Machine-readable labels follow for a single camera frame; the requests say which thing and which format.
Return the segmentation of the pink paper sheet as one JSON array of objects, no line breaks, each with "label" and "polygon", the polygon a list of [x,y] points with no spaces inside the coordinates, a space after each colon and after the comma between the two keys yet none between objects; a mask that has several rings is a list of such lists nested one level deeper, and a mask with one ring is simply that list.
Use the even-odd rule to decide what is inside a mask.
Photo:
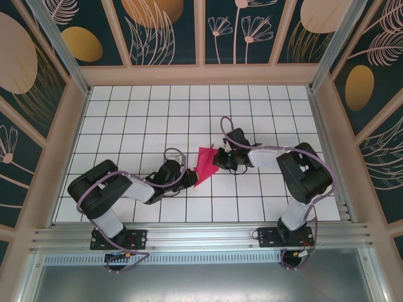
[{"label": "pink paper sheet", "polygon": [[217,155],[218,150],[212,146],[200,147],[198,151],[198,160],[194,171],[197,173],[198,180],[194,187],[199,186],[202,182],[206,181],[213,174],[215,174],[219,168],[213,165],[213,158]]}]

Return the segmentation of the grey metal sheet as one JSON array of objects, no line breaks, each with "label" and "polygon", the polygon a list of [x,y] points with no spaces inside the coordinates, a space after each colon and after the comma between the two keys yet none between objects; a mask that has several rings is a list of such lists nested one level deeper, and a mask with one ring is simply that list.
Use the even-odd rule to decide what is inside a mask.
[{"label": "grey metal sheet", "polygon": [[123,274],[102,266],[38,261],[22,296],[27,302],[390,302],[364,250],[319,250],[288,271],[259,253],[257,262],[149,262]]}]

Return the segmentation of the long aluminium mounting rail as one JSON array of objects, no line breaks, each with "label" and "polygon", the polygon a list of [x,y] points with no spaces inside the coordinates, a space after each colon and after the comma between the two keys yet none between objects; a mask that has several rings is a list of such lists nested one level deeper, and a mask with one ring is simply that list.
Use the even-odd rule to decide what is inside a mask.
[{"label": "long aluminium mounting rail", "polygon": [[[128,229],[147,230],[149,252],[193,252],[256,250],[253,238],[260,227],[274,227],[275,222],[233,223],[129,223]],[[374,240],[364,223],[326,222],[318,225],[318,249],[371,247]],[[58,223],[51,228],[35,230],[31,252],[89,252],[90,223]]]}]

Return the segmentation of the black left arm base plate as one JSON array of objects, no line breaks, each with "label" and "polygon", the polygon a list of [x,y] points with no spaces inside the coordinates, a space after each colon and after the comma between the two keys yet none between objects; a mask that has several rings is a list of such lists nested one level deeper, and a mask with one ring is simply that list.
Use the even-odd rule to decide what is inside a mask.
[{"label": "black left arm base plate", "polygon": [[[130,250],[144,250],[147,241],[147,230],[127,230],[123,229],[120,233],[110,239],[114,244]],[[94,229],[91,232],[89,248],[91,250],[113,250],[114,245],[109,243],[102,236],[99,230]]]}]

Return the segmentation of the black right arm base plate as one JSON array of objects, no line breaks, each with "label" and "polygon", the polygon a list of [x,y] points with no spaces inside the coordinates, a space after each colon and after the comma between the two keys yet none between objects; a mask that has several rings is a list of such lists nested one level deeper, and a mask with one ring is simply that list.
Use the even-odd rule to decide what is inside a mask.
[{"label": "black right arm base plate", "polygon": [[303,226],[295,231],[281,231],[277,227],[261,227],[257,229],[260,247],[303,247],[314,244],[311,227]]}]

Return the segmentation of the aluminium side rail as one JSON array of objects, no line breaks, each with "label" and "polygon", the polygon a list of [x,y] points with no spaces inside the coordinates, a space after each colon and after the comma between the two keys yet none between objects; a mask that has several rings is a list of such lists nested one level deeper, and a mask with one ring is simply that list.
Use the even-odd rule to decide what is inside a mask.
[{"label": "aluminium side rail", "polygon": [[349,193],[346,188],[343,174],[341,173],[339,161],[336,156],[336,150],[331,140],[330,132],[326,125],[324,114],[321,111],[319,99],[317,96],[307,88],[307,96],[310,102],[312,113],[314,116],[315,124],[318,129],[319,140],[321,141],[324,158],[326,163],[330,165],[336,176],[336,189],[334,196],[338,206],[341,221],[349,221],[356,223],[356,215],[354,209],[351,207]]}]

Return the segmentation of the dark floral wall panel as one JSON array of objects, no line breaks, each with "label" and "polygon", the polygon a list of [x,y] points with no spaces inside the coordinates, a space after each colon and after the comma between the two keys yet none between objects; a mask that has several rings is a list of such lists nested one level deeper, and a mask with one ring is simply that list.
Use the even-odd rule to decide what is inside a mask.
[{"label": "dark floral wall panel", "polygon": [[386,222],[403,220],[403,117],[384,121],[360,151]]},{"label": "dark floral wall panel", "polygon": [[43,0],[80,66],[122,65],[101,0]]},{"label": "dark floral wall panel", "polygon": [[130,63],[195,65],[195,0],[112,0]]},{"label": "dark floral wall panel", "polygon": [[267,64],[287,0],[205,0],[205,63]]},{"label": "dark floral wall panel", "polygon": [[14,4],[0,4],[0,97],[47,138],[65,86]]},{"label": "dark floral wall panel", "polygon": [[42,148],[0,112],[0,225],[15,228]]},{"label": "dark floral wall panel", "polygon": [[382,0],[336,77],[358,134],[403,88],[403,0]]},{"label": "dark floral wall panel", "polygon": [[297,0],[279,64],[320,62],[351,0]]}]

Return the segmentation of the aluminium corner post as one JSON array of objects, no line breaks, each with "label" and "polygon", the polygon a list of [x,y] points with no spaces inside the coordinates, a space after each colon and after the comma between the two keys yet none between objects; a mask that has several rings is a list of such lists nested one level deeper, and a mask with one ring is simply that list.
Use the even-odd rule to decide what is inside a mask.
[{"label": "aluminium corner post", "polygon": [[42,3],[41,0],[26,0],[26,2],[32,13],[37,17],[37,20],[43,28],[46,36],[53,43],[56,52],[60,55],[60,58],[69,70],[78,88],[85,96],[88,96],[91,87],[85,80],[76,59],[69,50],[69,47],[63,39],[57,25],[51,19],[44,3]]},{"label": "aluminium corner post", "polygon": [[315,70],[311,82],[309,83],[309,92],[315,94],[320,88],[323,80],[329,72],[336,57],[342,50],[348,37],[353,31],[356,22],[362,15],[368,0],[352,0],[348,6],[337,30],[333,34],[320,62]]}]

